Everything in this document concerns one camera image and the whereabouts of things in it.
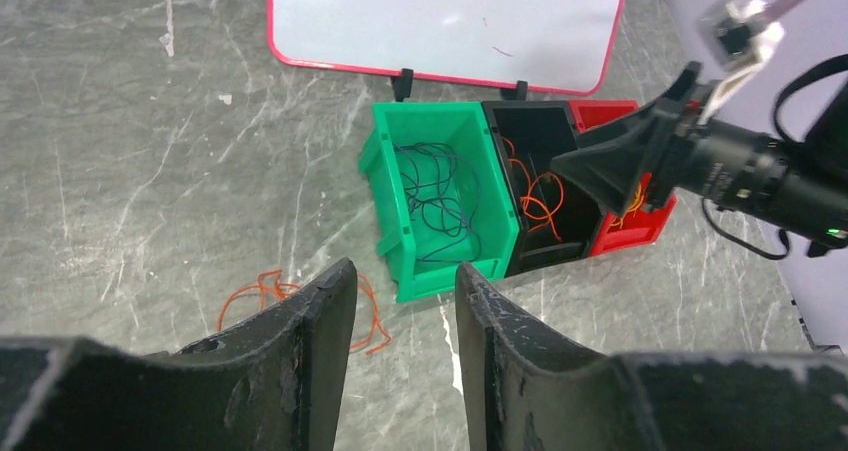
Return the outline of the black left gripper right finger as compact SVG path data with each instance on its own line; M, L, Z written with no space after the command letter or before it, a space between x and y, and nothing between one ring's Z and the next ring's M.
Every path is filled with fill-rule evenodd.
M455 310L474 450L843 450L847 361L826 354L626 352L572 341L473 265Z

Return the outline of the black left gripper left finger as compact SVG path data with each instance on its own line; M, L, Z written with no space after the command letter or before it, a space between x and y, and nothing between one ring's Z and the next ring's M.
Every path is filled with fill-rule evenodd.
M1 341L5 450L330 450L357 304L353 262L175 353L86 337Z

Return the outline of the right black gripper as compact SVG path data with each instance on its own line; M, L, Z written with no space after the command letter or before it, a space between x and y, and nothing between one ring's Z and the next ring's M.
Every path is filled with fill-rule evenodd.
M809 240L812 250L847 245L847 91L841 89L801 141L779 120L799 85L781 91L772 111L776 136L704 115L698 77L689 62L660 96L638 110L577 138L578 149L553 157L550 170L621 216L643 176L662 160L662 195L690 191L717 210L739 211Z

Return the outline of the pink framed whiteboard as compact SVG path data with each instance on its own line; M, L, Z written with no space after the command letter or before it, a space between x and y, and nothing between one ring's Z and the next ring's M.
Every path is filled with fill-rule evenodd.
M291 66L588 96L625 0L267 0Z

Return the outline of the black whiteboard stand foot right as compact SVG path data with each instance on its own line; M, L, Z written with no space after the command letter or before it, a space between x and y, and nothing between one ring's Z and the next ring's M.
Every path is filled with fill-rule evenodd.
M500 97L506 101L526 101L528 94L528 83L523 80L516 81L512 86L501 87Z

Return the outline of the black plastic bin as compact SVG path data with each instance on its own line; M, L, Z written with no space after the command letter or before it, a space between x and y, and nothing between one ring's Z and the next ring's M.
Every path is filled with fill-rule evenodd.
M586 258L602 220L599 206L550 170L553 157L577 149L568 103L484 101L482 109L519 225L506 275Z

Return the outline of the green plastic bin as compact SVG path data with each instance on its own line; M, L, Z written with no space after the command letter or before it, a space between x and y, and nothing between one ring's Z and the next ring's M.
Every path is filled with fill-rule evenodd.
M399 303L450 292L460 264L506 276L519 225L478 102L373 105L359 170Z

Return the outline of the black whiteboard stand foot left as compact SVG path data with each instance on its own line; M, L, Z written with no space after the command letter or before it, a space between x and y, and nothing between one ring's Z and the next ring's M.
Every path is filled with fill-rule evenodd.
M404 102L411 97L412 86L414 83L414 71L409 68L403 68L396 76L390 77L390 84L394 101L398 103Z

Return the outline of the red plastic bin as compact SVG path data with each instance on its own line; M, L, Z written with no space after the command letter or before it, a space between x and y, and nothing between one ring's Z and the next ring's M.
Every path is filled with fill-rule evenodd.
M570 100L568 106L574 119L577 135L582 135L639 109L635 100ZM657 241L676 205L677 198L672 194L664 207L650 213L643 211L644 191L650 177L649 173L643 175L640 187L634 194L634 201L624 217L611 213L602 215L596 236L589 245L589 257L649 245Z

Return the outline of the black whiteboard stand foot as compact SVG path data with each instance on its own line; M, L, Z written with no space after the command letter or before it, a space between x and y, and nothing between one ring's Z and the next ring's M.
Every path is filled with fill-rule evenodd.
M414 71L409 68L403 68L396 76L390 77L390 84L394 101L398 103L404 102L411 97L412 86L414 83Z
M528 83L523 80L516 81L512 86L501 87L500 97L506 101L526 101L528 94Z

